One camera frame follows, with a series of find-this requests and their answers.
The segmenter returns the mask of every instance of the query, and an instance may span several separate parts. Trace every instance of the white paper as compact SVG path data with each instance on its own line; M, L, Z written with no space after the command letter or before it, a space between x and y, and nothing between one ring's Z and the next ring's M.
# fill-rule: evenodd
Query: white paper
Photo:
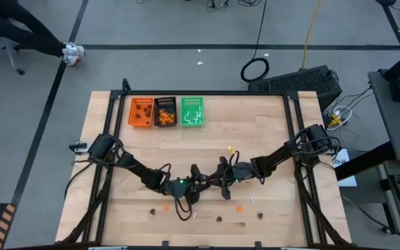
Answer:
M348 151L346 149L339 151L336 159L333 160L334 168L339 167L340 165L342 165L343 163L345 163L349 160L350 160L350 158L348 157ZM337 183L339 184L339 187L357 187L358 186L358 184L356 182L356 178L354 176L345 178L341 181L338 181Z

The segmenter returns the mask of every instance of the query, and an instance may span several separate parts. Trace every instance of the yellow cable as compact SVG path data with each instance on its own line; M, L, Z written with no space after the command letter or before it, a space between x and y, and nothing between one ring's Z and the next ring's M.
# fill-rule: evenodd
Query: yellow cable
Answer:
M314 25L314 21L316 20L317 13L319 12L319 7L320 7L320 3L321 3L321 2L322 2L322 0L319 0L319 2L317 2L317 6L316 6L316 9L315 9L315 11L314 11L314 15L312 16L310 28L308 29L308 32L306 33L305 49L303 50L302 69L305 69L306 48L308 47L308 42L309 42L309 40L310 40L311 30L313 29L312 27L313 27L313 25Z

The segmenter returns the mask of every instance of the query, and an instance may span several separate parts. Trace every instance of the black metal frame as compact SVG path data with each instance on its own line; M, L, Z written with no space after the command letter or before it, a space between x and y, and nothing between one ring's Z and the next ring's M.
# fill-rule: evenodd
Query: black metal frame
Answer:
M109 104L108 104L108 109L106 113L106 120L104 124L104 129L103 132L107 133L110 128L110 123L112 120L112 115L113 115L113 106L115 103L115 100L119 97L119 107L117 111L117 117L116 117L116 122L115 122L115 129L114 129L114 136L118 137L119 135L119 129L121 127L121 120L122 120L122 115L123 115L123 107L124 107L124 102L126 95L252 95L252 96L280 96L283 98L283 103L285 106L285 116L286 116L286 122L287 122L287 127L288 127L288 133L290 138L292 139L294 137L294 125L292 122L292 115L291 115L291 109L290 109L290 102L289 98L292 98L294 101L294 108L296 111L296 116L297 116L297 121L299 124L299 130L304 128L303 124L303 117L301 113L301 108L300 108L300 103L299 103L299 95L297 92L247 92L247 91L144 91L144 90L138 90L134 91L131 90L129 87L126 79L123 81L123 90L111 90L110 91L110 98L109 98ZM294 157L294 167L300 168L301 167L301 159L299 157ZM317 188L315 184L315 177L313 174L312 169L307 169L308 171L308 178L309 178L309 189L312 198L316 202L316 204L319 206L319 198L317 196ZM94 182L92 184L92 192L90 195L90 203L89 205L94 203L95 198L97 197L97 191L99 189L99 182L101 178L101 167L97 166L97 171L95 172L94 175ZM109 189L108 193L110 190L110 182L112 180L112 173L106 174L106 180L109 183ZM101 210L100 210L100 215L99 215L99 223L97 225L97 232L96 232L96 242L101 242L102 241L102 236L103 236L103 229L104 229L104 222L106 220L106 212L107 212L107 205L108 205L108 199L109 196L106 195L104 200L102 201L101 204ZM319 221L316 220L317 222L317 228L319 232L319 241L320 243L314 243L313 240L313 231L311 229L311 224L310 224L310 216L308 212L308 205L304 201L302 197L300 197L300 202L301 202L301 211L302 211L302 217L303 217L303 226L305 230L305 235L306 235L306 242L308 247L329 247L329 249L347 249L347 246L337 246L337 245L328 245L326 241L326 233L320 224ZM84 235L82 241L88 241L89 234L90 234L90 229L91 229L92 221L87 223L85 230L84 230ZM169 247L168 242L162 242L162 246L137 246L137 247L128 247L128 249L198 249L198 247ZM210 247L209 249L231 249L228 247ZM254 247L232 247L232 249L254 249ZM279 249L278 247L262 247L261 242L255 242L255 249ZM350 249L363 249L359 247L351 247Z

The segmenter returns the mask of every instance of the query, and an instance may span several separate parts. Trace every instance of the green basket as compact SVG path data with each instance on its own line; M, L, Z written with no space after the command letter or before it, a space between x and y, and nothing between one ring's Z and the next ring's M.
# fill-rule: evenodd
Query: green basket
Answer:
M205 123L203 97L182 97L180 120L182 126L203 126Z

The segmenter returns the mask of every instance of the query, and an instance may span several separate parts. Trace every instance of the orange basket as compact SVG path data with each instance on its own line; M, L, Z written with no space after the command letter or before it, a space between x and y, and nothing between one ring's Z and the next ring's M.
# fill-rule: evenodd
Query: orange basket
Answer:
M150 128L152 125L153 98L132 98L128 124Z

